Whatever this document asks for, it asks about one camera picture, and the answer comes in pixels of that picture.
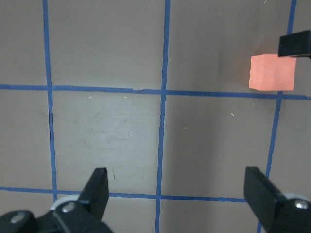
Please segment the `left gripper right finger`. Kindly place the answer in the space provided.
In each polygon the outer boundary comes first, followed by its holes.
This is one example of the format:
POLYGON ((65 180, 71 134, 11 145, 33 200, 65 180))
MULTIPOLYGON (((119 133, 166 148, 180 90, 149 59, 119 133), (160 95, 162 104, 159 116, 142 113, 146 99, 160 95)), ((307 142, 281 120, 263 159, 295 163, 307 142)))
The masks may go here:
POLYGON ((257 167, 248 166, 243 194, 267 233, 309 233, 311 201, 293 193, 282 193, 257 167))

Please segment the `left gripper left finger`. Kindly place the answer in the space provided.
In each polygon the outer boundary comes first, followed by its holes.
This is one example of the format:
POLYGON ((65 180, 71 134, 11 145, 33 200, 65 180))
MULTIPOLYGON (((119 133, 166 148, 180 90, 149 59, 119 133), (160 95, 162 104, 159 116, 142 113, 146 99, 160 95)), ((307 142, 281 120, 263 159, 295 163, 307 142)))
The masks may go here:
POLYGON ((101 221, 109 199, 108 175, 106 168, 96 168, 84 189, 78 203, 97 220, 101 221))

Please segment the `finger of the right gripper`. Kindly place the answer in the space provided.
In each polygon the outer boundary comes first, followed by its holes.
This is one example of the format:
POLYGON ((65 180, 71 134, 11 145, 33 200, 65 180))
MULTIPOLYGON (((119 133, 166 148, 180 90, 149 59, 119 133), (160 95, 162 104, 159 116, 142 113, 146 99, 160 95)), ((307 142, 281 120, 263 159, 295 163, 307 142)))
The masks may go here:
POLYGON ((279 38, 279 57, 311 57, 311 31, 284 35, 279 38))

